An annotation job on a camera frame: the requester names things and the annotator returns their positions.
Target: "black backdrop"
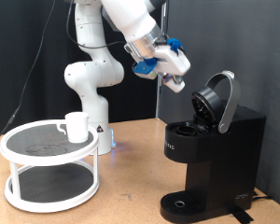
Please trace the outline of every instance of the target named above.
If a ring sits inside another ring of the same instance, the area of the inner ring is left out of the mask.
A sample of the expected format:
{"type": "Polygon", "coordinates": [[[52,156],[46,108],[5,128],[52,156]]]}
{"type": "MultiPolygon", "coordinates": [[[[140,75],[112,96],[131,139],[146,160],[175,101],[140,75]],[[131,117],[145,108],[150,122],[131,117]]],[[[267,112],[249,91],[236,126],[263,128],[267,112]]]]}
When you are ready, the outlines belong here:
{"type": "MultiPolygon", "coordinates": [[[[0,1],[0,132],[18,106],[52,3],[53,0],[0,1]]],[[[28,82],[21,111],[9,130],[26,122],[62,119],[66,113],[81,110],[80,100],[67,87],[63,72],[68,64],[91,58],[70,42],[66,35],[68,8],[69,4],[56,0],[44,46],[28,82]]],[[[160,10],[152,16],[160,23],[160,10]]],[[[124,40],[123,35],[114,33],[105,20],[104,26],[106,43],[124,40]]],[[[76,37],[74,10],[70,33],[76,37]]],[[[125,70],[125,78],[120,84],[98,89],[98,93],[109,102],[109,121],[153,118],[157,80],[146,80],[133,74],[133,58],[125,52],[122,44],[109,49],[125,70]]]]}

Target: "wall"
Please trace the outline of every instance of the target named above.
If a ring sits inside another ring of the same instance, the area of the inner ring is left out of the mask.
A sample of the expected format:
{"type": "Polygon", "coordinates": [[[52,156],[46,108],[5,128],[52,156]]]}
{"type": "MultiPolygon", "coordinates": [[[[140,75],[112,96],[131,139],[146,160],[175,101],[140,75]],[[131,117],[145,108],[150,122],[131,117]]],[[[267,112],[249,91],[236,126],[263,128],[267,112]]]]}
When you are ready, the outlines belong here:
{"type": "Polygon", "coordinates": [[[215,73],[232,71],[240,105],[267,116],[257,187],[280,203],[280,0],[171,1],[169,21],[191,69],[182,92],[161,89],[161,119],[192,119],[191,94],[215,73]]]}

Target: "coffee maker handle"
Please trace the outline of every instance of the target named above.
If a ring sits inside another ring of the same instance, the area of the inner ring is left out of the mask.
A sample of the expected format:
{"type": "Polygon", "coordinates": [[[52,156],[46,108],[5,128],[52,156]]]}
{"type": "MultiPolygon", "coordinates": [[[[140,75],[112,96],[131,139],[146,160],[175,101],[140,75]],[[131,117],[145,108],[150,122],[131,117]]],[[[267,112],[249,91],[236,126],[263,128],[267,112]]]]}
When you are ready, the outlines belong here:
{"type": "Polygon", "coordinates": [[[233,115],[241,98],[241,85],[235,78],[234,73],[230,71],[223,71],[221,73],[215,74],[205,85],[206,87],[213,90],[215,86],[224,78],[227,78],[231,84],[231,94],[225,107],[222,119],[218,124],[218,131],[220,133],[225,133],[231,126],[233,115]]]}

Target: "mug handle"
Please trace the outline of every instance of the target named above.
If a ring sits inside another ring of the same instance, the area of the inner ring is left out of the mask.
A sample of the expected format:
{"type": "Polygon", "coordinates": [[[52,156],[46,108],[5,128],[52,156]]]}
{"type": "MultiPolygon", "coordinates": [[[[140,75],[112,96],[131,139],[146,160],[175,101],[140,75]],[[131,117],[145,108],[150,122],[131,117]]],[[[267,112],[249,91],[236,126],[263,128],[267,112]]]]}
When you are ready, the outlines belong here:
{"type": "Polygon", "coordinates": [[[57,127],[57,130],[61,133],[64,133],[64,135],[66,135],[66,131],[64,129],[61,129],[60,126],[64,124],[64,120],[62,122],[57,122],[56,123],[56,127],[57,127]]]}

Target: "rack leg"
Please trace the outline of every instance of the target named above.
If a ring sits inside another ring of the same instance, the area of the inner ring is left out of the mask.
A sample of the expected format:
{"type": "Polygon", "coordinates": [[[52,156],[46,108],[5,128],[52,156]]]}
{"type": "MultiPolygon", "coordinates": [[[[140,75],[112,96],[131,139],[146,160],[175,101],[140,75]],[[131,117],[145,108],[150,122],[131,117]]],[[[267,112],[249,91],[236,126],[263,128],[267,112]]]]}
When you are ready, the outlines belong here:
{"type": "Polygon", "coordinates": [[[17,163],[10,161],[9,166],[10,166],[10,172],[11,172],[13,194],[17,198],[21,198],[18,165],[17,165],[17,163]]]}
{"type": "Polygon", "coordinates": [[[96,148],[93,152],[93,176],[94,176],[93,182],[97,183],[99,177],[98,148],[96,148]]]}

